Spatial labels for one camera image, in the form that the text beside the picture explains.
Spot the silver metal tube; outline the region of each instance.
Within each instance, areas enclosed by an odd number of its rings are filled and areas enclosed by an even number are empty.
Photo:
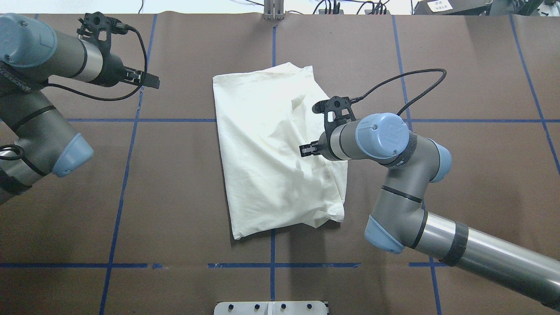
[[[443,259],[459,243],[457,223],[429,213],[416,250]],[[468,228],[457,267],[560,311],[560,261]]]

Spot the cloth fold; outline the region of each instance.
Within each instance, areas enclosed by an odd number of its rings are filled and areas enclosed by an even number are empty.
[[[344,219],[347,162],[301,157],[319,139],[328,99],[313,68],[285,63],[213,78],[220,154],[234,239],[305,223]]]

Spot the white paper sticker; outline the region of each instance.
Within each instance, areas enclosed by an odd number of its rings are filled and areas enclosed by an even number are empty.
[[[453,7],[448,0],[437,0],[428,2],[428,7],[430,7],[430,10],[432,10],[432,12],[453,10]]]

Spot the white mounting plate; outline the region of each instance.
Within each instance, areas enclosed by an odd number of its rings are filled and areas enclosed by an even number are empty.
[[[320,301],[220,302],[214,315],[328,315],[328,303]]]

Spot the gray metal bracket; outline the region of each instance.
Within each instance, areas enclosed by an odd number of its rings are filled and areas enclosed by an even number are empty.
[[[265,20],[283,20],[284,19],[284,0],[264,0]]]

